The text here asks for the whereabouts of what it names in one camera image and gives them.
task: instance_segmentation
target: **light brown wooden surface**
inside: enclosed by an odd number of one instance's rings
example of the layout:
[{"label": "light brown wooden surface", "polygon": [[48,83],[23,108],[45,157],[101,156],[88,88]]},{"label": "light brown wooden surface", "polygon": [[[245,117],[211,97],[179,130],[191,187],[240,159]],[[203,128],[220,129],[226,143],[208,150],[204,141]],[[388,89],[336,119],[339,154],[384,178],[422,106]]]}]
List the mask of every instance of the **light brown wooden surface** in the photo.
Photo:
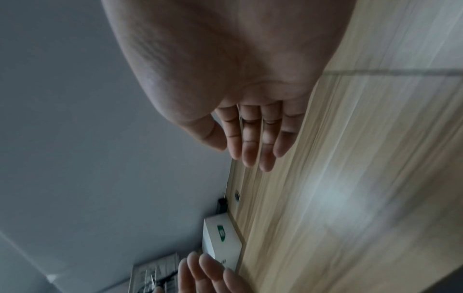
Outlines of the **light brown wooden surface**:
[{"label": "light brown wooden surface", "polygon": [[463,78],[322,76],[296,145],[234,162],[227,197],[258,293],[419,292],[463,264]]},{"label": "light brown wooden surface", "polygon": [[327,70],[461,70],[462,52],[462,0],[357,0]]}]

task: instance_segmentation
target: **white box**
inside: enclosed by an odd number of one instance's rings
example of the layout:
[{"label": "white box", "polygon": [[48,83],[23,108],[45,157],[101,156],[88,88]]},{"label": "white box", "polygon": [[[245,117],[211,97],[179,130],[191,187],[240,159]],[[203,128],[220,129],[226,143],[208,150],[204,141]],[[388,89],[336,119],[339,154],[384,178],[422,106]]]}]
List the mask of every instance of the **white box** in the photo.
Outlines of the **white box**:
[{"label": "white box", "polygon": [[241,247],[241,241],[227,213],[204,219],[204,253],[234,271],[240,258]]}]

